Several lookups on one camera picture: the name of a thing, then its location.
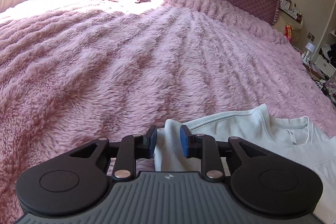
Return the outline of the light grey sweatshirt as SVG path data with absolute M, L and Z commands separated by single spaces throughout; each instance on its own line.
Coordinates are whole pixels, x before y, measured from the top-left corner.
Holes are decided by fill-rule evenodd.
M 246 111 L 227 111 L 184 123 L 192 134 L 206 134 L 218 141 L 237 136 L 319 175 L 323 194 L 314 214 L 324 223 L 335 223 L 335 138 L 315 127 L 307 116 L 275 118 L 262 104 Z M 168 119 L 158 129 L 154 166 L 161 172 L 199 171 L 198 159 L 186 159 L 180 142 L 182 122 Z

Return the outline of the pink fluffy blanket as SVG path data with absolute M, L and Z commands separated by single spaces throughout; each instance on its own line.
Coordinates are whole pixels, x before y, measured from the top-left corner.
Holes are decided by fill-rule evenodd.
M 40 162 L 105 136 L 266 104 L 335 135 L 333 104 L 268 23 L 222 0 L 29 0 L 1 13 L 1 223 Z

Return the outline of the white shelf unit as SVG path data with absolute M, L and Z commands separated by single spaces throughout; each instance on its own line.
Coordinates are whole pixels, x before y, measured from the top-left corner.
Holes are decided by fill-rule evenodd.
M 314 65 L 327 78 L 335 73 L 335 28 L 327 33 L 322 46 L 313 44 L 313 35 L 308 34 L 305 52 L 301 55 L 305 65 Z

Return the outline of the red snack bag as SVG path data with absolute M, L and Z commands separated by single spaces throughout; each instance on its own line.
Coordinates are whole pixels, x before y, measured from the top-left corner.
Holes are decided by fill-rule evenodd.
M 286 25 L 285 26 L 285 32 L 284 36 L 288 39 L 288 41 L 291 43 L 293 35 L 292 35 L 292 27 L 291 25 Z

